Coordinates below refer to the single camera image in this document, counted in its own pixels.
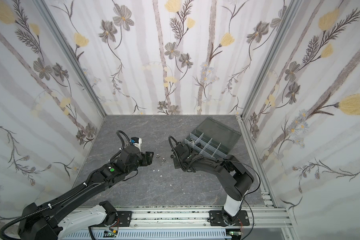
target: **floral wallpaper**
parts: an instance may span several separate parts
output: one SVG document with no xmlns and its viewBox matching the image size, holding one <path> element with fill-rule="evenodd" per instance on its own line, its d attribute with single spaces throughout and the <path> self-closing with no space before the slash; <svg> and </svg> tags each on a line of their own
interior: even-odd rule
<svg viewBox="0 0 360 240">
<path fill-rule="evenodd" d="M 102 122 L 81 85 L 33 3 L 0 0 L 0 228 L 73 186 Z"/>
<path fill-rule="evenodd" d="M 46 0 L 107 114 L 239 114 L 285 0 Z"/>
<path fill-rule="evenodd" d="M 302 1 L 245 124 L 299 238 L 360 239 L 360 1 Z"/>
</svg>

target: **wall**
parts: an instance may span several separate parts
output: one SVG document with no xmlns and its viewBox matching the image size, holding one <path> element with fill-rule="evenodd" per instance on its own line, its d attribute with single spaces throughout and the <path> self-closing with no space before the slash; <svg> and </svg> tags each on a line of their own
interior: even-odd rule
<svg viewBox="0 0 360 240">
<path fill-rule="evenodd" d="M 107 114 L 239 114 L 289 1 L 46 3 Z"/>
<path fill-rule="evenodd" d="M 300 239 L 360 239 L 360 1 L 302 2 L 245 121 Z"/>
<path fill-rule="evenodd" d="M 0 228 L 74 184 L 102 122 L 80 84 L 33 3 L 0 0 Z"/>
</svg>

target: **black mounting plate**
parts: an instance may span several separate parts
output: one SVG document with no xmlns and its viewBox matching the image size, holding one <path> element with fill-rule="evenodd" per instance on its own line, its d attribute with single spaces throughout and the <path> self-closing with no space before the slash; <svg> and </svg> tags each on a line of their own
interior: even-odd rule
<svg viewBox="0 0 360 240">
<path fill-rule="evenodd" d="M 240 221 L 243 224 L 243 226 L 249 226 L 250 221 L 248 219 L 247 211 L 240 210 L 239 215 L 237 216 L 235 223 L 232 226 L 238 226 L 240 227 Z M 209 211 L 209 219 L 208 221 L 211 223 L 211 226 L 221 226 L 226 227 L 226 223 L 223 220 L 223 216 L 221 214 L 221 211 Z"/>
<path fill-rule="evenodd" d="M 131 211 L 117 211 L 119 216 L 119 224 L 115 225 L 115 227 L 129 227 L 132 218 Z M 104 224 L 93 225 L 92 227 L 106 227 Z"/>
</svg>

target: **gray marble tabletop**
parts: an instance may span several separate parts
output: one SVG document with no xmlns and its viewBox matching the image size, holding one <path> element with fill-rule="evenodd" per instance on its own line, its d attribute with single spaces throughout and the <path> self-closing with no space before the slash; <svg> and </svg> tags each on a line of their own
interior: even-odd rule
<svg viewBox="0 0 360 240">
<path fill-rule="evenodd" d="M 106 116 L 93 143 L 87 160 L 82 166 L 76 185 L 82 183 L 89 173 L 108 162 L 108 159 L 121 147 L 116 130 L 124 131 L 129 137 L 142 138 L 141 151 L 153 151 L 160 157 L 154 157 L 153 163 L 139 168 L 139 174 L 131 180 L 119 182 L 83 204 L 94 206 L 108 200 L 114 206 L 189 206 L 189 205 L 223 205 L 226 193 L 217 177 L 197 171 L 183 172 L 175 169 L 170 158 L 171 148 L 168 136 L 182 141 L 195 129 L 206 115 L 165 115 Z M 233 115 L 209 116 L 240 132 L 236 117 Z M 241 137 L 230 154 L 241 162 L 252 165 L 244 139 Z M 251 190 L 258 185 L 256 180 Z M 260 190 L 247 195 L 249 204 L 264 204 Z"/>
</svg>

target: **gray table surface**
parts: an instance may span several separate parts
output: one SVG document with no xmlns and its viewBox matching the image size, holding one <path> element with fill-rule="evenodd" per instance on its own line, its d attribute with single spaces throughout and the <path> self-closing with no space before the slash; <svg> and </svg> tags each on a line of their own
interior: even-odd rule
<svg viewBox="0 0 360 240">
<path fill-rule="evenodd" d="M 91 151 L 77 177 L 76 185 L 82 183 L 94 169 L 107 163 L 109 158 L 121 147 L 116 130 L 124 131 L 129 137 L 142 138 L 141 151 L 153 151 L 160 158 L 154 157 L 153 163 L 140 167 L 139 174 L 133 179 L 119 182 L 87 202 L 83 206 L 95 206 L 108 200 L 114 206 L 190 206 L 223 205 L 227 194 L 216 176 L 197 171 L 183 172 L 175 169 L 170 158 L 171 148 L 168 136 L 178 141 L 186 138 L 205 118 L 206 115 L 120 115 L 106 116 Z M 240 132 L 236 117 L 233 115 L 210 116 L 213 119 Z M 239 161 L 251 164 L 243 137 L 240 137 L 230 154 Z M 258 186 L 256 174 L 250 190 Z M 260 189 L 247 195 L 249 204 L 264 204 Z"/>
</svg>

